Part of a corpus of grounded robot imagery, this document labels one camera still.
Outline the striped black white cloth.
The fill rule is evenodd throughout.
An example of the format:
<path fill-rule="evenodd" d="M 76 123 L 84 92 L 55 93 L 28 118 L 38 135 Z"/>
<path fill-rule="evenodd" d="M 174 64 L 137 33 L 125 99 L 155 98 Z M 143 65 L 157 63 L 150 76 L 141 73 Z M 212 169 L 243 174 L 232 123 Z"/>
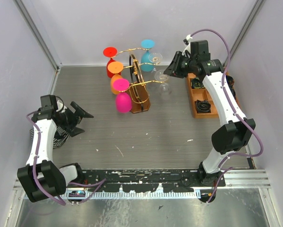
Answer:
<path fill-rule="evenodd" d="M 29 133 L 30 133 L 31 142 L 33 142 L 33 140 L 34 140 L 34 129 L 30 129 Z M 60 148 L 67 141 L 67 139 L 69 137 L 70 137 L 70 135 L 62 127 L 57 126 L 53 140 L 48 145 L 50 147 L 52 147 L 53 149 Z M 46 136 L 41 135 L 41 142 L 44 142 L 45 138 L 46 138 Z"/>

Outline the clear wine glass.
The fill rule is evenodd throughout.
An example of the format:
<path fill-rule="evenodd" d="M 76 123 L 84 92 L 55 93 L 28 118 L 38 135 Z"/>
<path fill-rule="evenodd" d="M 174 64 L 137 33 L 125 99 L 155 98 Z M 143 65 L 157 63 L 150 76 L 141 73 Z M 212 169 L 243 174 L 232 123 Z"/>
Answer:
<path fill-rule="evenodd" d="M 160 84 L 159 93 L 161 96 L 167 96 L 171 94 L 171 88 L 168 83 L 169 75 L 165 74 L 164 70 L 158 70 L 154 75 L 154 79 Z"/>
<path fill-rule="evenodd" d="M 157 65 L 161 63 L 163 56 L 160 53 L 151 53 L 149 55 L 150 65 L 153 67 L 152 72 L 157 71 Z"/>

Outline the clear wine glass front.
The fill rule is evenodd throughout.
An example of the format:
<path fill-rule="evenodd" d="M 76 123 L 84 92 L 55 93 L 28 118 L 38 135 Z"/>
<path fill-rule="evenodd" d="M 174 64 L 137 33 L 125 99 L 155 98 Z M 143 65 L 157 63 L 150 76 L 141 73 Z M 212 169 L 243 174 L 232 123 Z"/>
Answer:
<path fill-rule="evenodd" d="M 160 84 L 159 93 L 161 96 L 167 96 L 171 94 L 171 88 L 168 83 L 169 75 L 165 74 L 164 70 L 158 70 L 154 75 L 154 79 Z"/>

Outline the wooden compartment tray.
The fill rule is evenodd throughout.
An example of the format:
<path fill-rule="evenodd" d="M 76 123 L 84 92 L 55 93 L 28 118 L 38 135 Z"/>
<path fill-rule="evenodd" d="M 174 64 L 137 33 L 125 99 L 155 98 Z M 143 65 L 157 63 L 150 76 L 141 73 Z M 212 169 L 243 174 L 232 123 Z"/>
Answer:
<path fill-rule="evenodd" d="M 200 81 L 194 74 L 188 74 L 186 84 L 194 118 L 219 118 L 223 124 L 238 121 L 235 113 L 245 117 L 222 76 L 223 73 L 216 72 Z"/>

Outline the gold wire wine glass rack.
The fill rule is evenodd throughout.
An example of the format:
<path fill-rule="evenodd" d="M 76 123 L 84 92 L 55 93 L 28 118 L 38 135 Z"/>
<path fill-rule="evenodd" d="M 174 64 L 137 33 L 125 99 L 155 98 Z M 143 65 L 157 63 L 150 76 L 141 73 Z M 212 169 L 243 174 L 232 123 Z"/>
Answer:
<path fill-rule="evenodd" d="M 126 93 L 132 99 L 132 109 L 131 113 L 142 113 L 148 111 L 150 108 L 150 95 L 147 91 L 147 84 L 149 83 L 158 83 L 154 80 L 145 81 L 142 75 L 142 70 L 140 68 L 141 63 L 134 56 L 133 51 L 138 50 L 138 48 L 127 49 L 124 51 L 118 51 L 117 55 L 120 55 L 124 52 L 129 53 L 129 66 L 124 66 L 124 69 L 130 69 L 131 79 L 128 80 L 130 83 L 129 89 Z"/>

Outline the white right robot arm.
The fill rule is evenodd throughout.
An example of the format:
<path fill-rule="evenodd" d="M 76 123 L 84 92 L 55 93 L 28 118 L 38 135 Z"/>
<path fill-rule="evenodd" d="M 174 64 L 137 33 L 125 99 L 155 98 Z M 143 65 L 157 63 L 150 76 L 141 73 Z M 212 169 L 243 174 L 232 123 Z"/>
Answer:
<path fill-rule="evenodd" d="M 223 162 L 231 155 L 239 155 L 239 150 L 248 144 L 256 124 L 238 106 L 225 79 L 222 63 L 211 59 L 208 41 L 193 41 L 192 36 L 187 35 L 184 43 L 185 49 L 175 53 L 164 74 L 176 78 L 194 74 L 209 92 L 217 109 L 221 126 L 211 137 L 210 154 L 197 169 L 199 184 L 209 186 L 220 176 Z"/>

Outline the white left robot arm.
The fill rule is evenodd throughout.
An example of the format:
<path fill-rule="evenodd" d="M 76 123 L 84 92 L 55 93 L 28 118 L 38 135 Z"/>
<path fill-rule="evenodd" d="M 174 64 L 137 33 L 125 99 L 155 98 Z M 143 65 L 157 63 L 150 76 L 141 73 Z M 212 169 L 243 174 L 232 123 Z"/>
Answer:
<path fill-rule="evenodd" d="M 93 118 L 74 101 L 73 110 L 55 95 L 40 98 L 41 107 L 27 115 L 33 125 L 33 143 L 30 156 L 24 167 L 17 171 L 17 177 L 31 202 L 51 199 L 64 206 L 61 198 L 66 187 L 81 187 L 85 182 L 79 164 L 69 164 L 57 168 L 53 163 L 53 144 L 55 140 L 75 137 L 84 130 L 78 128 L 84 118 Z"/>

